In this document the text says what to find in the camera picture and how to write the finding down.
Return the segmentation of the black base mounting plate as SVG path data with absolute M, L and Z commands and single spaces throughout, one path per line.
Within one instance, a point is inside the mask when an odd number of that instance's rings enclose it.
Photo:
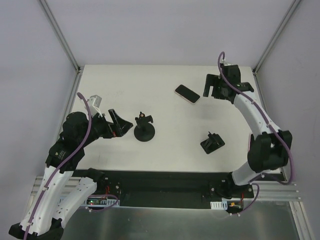
M 120 207 L 209 209 L 222 198 L 217 191 L 226 172 L 104 170 L 101 193 Z

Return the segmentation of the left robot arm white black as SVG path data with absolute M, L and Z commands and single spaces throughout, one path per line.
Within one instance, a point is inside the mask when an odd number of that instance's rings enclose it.
M 20 240 L 59 240 L 70 218 L 90 195 L 107 193 L 106 175 L 89 168 L 68 196 L 58 202 L 85 156 L 84 148 L 99 138 L 122 137 L 133 127 L 113 109 L 108 112 L 112 122 L 99 114 L 88 119 L 80 111 L 66 117 L 59 139 L 49 149 L 40 189 L 24 219 L 10 227 L 9 235 Z

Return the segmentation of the black round-base phone stand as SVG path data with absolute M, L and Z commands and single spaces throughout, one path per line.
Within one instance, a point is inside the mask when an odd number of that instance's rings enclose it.
M 134 128 L 134 136 L 140 142 L 149 142 L 155 136 L 154 120 L 151 115 L 146 116 L 143 112 L 135 117 L 137 126 Z

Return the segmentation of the aluminium frame post right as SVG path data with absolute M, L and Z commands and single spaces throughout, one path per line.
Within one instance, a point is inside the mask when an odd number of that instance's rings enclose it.
M 281 19 L 279 25 L 277 26 L 275 32 L 273 33 L 272 37 L 270 38 L 269 42 L 267 43 L 265 49 L 263 50 L 261 56 L 259 57 L 257 63 L 255 64 L 254 68 L 252 69 L 253 75 L 256 76 L 261 67 L 263 66 L 264 62 L 266 61 L 267 57 L 270 55 L 272 49 L 275 47 L 277 41 L 280 39 L 282 33 L 286 29 L 287 25 L 289 24 L 290 20 L 300 7 L 303 0 L 293 0 L 287 11 L 285 12 L 283 18 Z

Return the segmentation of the aluminium rail right side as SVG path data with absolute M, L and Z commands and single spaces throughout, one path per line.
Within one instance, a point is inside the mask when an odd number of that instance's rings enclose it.
M 296 183 L 288 185 L 276 181 L 255 181 L 253 191 L 256 194 L 259 186 L 258 201 L 301 202 L 302 195 Z

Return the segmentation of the black folding phone stand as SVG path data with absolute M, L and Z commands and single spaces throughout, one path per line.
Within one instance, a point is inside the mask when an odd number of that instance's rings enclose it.
M 205 153 L 211 154 L 212 152 L 220 149 L 225 145 L 225 142 L 219 134 L 208 132 L 208 138 L 200 143 L 200 146 Z

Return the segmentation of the phone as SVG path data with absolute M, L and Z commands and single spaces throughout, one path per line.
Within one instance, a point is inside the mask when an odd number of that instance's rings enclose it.
M 182 97 L 183 99 L 185 99 L 186 101 L 188 101 L 191 104 L 195 104 L 199 99 L 200 99 L 200 95 L 197 94 L 196 92 L 192 91 L 191 89 L 189 89 L 188 87 L 184 86 L 183 84 L 180 84 L 175 90 L 174 92 L 179 95 L 180 97 Z

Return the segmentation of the aluminium frame post left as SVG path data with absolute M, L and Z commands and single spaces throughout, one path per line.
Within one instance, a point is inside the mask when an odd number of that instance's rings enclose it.
M 65 52 L 68 60 L 70 61 L 72 67 L 74 68 L 75 72 L 78 74 L 81 71 L 81 66 L 79 65 L 78 61 L 76 60 L 60 26 L 57 22 L 54 13 L 52 12 L 48 2 L 46 0 L 38 0 L 38 3 L 47 18 L 59 44 L 61 45 L 63 51 Z

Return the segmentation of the aluminium frame post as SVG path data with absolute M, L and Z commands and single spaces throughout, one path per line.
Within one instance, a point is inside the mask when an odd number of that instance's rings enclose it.
M 287 25 L 289 24 L 290 20 L 300 7 L 303 0 L 293 0 L 287 11 L 285 12 L 283 18 L 281 19 L 279 25 L 277 26 L 275 32 L 273 33 L 272 37 L 270 38 L 269 42 L 267 43 L 265 49 L 263 50 L 261 56 L 259 57 L 257 63 L 255 64 L 254 68 L 252 69 L 253 75 L 256 76 L 261 67 L 263 66 L 264 62 L 266 61 L 267 57 L 270 55 L 272 49 L 275 47 L 277 41 L 280 39 L 282 33 L 286 29 Z
M 59 44 L 61 45 L 63 51 L 65 52 L 68 60 L 70 61 L 72 67 L 74 68 L 75 72 L 78 74 L 81 71 L 81 66 L 79 65 L 78 61 L 76 60 L 60 26 L 57 22 L 54 13 L 52 12 L 48 2 L 46 0 L 38 0 L 38 3 L 47 18 Z

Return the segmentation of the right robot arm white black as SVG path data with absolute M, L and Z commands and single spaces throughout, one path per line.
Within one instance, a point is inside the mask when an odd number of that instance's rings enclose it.
M 231 199 L 267 171 L 277 170 L 292 162 L 290 149 L 293 136 L 290 131 L 281 130 L 266 114 L 251 84 L 241 81 L 238 65 L 219 63 L 218 69 L 218 75 L 206 76 L 203 96 L 229 101 L 239 110 L 251 130 L 247 161 L 230 172 L 215 188 L 219 197 Z

